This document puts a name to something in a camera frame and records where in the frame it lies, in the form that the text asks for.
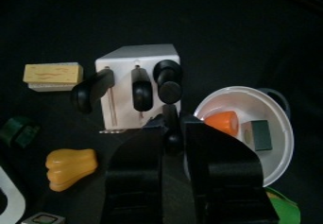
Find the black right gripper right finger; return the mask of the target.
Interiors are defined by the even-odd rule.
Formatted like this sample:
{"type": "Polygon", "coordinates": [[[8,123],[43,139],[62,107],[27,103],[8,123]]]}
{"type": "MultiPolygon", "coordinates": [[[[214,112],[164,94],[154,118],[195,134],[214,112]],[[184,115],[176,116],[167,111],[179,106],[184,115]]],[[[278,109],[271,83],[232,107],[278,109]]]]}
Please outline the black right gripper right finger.
{"type": "Polygon", "coordinates": [[[262,162],[235,137],[180,116],[198,224],[278,224],[262,162]]]}

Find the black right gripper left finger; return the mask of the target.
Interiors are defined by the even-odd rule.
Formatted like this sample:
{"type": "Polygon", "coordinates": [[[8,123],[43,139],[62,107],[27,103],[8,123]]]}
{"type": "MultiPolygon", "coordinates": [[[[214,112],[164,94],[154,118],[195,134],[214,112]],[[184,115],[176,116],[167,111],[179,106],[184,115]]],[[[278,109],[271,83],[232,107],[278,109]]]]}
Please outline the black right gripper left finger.
{"type": "Polygon", "coordinates": [[[124,141],[107,165],[100,224],[163,224],[164,117],[124,141]]]}

